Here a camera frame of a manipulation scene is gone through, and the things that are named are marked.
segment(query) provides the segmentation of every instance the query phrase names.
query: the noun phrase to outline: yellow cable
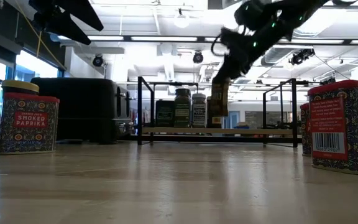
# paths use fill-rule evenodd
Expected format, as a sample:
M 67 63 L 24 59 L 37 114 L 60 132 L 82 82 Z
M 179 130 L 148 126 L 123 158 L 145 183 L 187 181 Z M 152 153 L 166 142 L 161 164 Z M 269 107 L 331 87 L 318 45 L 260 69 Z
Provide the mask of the yellow cable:
M 41 38 L 42 38 L 42 31 L 40 31 L 40 37 L 38 38 L 38 46 L 37 46 L 37 58 L 40 53 L 40 47 L 41 47 Z
M 47 47 L 47 45 L 42 41 L 42 39 L 40 38 L 40 36 L 38 35 L 37 31 L 35 31 L 34 27 L 32 26 L 31 22 L 29 21 L 29 19 L 25 16 L 23 9 L 20 7 L 20 4 L 17 2 L 17 0 L 15 0 L 17 7 L 19 8 L 21 14 L 23 15 L 24 19 L 27 21 L 27 23 L 29 24 L 30 28 L 32 29 L 32 31 L 34 32 L 34 34 L 39 38 L 39 41 L 41 42 L 41 44 L 47 49 L 48 53 L 53 57 L 53 59 L 55 59 L 55 61 L 59 64 L 59 66 L 61 66 L 62 68 L 66 69 L 66 67 L 64 65 L 62 65 L 62 63 L 59 62 L 59 60 L 57 60 L 57 58 L 54 56 L 54 54 L 49 50 L 49 48 Z

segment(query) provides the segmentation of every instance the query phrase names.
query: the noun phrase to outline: jar lid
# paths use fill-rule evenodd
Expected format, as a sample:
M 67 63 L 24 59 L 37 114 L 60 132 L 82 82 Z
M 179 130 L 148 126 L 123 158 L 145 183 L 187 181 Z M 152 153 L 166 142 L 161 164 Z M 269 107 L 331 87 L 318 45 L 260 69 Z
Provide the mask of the jar lid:
M 1 83 L 2 87 L 13 87 L 30 90 L 39 93 L 40 87 L 33 83 L 22 82 L 17 80 L 4 80 Z
M 177 88 L 175 90 L 176 95 L 191 95 L 191 91 L 187 88 Z
M 205 100 L 205 98 L 206 98 L 206 96 L 205 96 L 204 94 L 202 94 L 202 93 L 195 93 L 195 94 L 193 94 L 191 97 L 192 97 L 193 99 L 194 99 L 194 98 L 201 98 L 201 99 L 204 99 L 204 100 Z

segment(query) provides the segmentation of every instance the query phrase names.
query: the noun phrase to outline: black frame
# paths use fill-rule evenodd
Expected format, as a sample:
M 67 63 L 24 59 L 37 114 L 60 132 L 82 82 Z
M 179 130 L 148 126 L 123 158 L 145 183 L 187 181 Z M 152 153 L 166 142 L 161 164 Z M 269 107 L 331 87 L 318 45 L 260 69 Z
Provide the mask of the black frame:
M 286 83 L 291 83 L 292 88 L 295 86 L 296 90 L 296 82 L 292 83 L 291 79 L 285 83 L 280 84 L 279 86 L 273 88 L 272 90 L 282 87 Z M 281 144 L 293 144 L 294 147 L 298 146 L 298 143 L 301 143 L 301 139 L 298 139 L 297 130 L 294 130 L 295 133 L 294 138 L 267 138 L 264 136 L 263 138 L 247 138 L 247 137 L 218 137 L 218 136 L 181 136 L 181 135 L 155 135 L 154 133 L 150 134 L 143 134 L 142 133 L 142 86 L 145 85 L 147 89 L 150 91 L 150 127 L 155 127 L 155 86 L 156 85 L 171 85 L 171 86 L 182 86 L 182 85 L 189 85 L 189 86 L 197 86 L 198 90 L 198 83 L 180 83 L 180 82 L 150 82 L 149 84 L 143 79 L 143 77 L 138 77 L 137 79 L 137 136 L 126 136 L 122 138 L 122 141 L 137 141 L 138 145 L 143 145 L 147 143 L 152 143 L 154 141 L 165 141 L 165 142 L 233 142 L 233 143 L 281 143 Z M 264 127 L 265 127 L 265 117 L 266 117 L 266 93 L 264 93 Z
M 281 122 L 284 121 L 284 111 L 283 111 L 283 85 L 290 84 L 292 89 L 292 147 L 298 147 L 299 139 L 298 139 L 298 117 L 296 116 L 296 109 L 298 107 L 296 103 L 296 85 L 297 81 L 296 78 L 291 78 L 285 82 L 281 82 L 278 86 L 271 88 L 270 90 L 267 90 L 264 92 L 264 105 L 263 105 L 263 128 L 267 129 L 267 122 L 266 122 L 266 94 L 268 92 L 274 91 L 277 88 L 280 89 L 280 108 L 281 108 Z

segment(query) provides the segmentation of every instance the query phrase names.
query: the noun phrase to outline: colorful patterned tin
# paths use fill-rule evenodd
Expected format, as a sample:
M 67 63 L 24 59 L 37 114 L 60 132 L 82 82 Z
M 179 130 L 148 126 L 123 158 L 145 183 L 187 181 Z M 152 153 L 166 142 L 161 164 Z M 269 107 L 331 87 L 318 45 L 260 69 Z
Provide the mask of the colorful patterned tin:
M 0 118 L 0 154 L 53 152 L 58 104 L 55 97 L 5 93 Z
M 311 155 L 310 111 L 309 103 L 301 105 L 302 154 Z
M 358 174 L 358 81 L 309 90 L 313 167 Z

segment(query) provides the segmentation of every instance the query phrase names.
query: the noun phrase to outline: wooden shelf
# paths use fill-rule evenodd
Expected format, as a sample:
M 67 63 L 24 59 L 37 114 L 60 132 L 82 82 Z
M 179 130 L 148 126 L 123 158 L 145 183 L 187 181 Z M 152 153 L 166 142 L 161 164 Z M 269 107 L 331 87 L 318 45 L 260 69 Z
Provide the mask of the wooden shelf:
M 211 133 L 211 134 L 282 134 L 292 135 L 292 130 L 282 129 L 220 129 L 220 128 L 142 128 L 143 133 Z

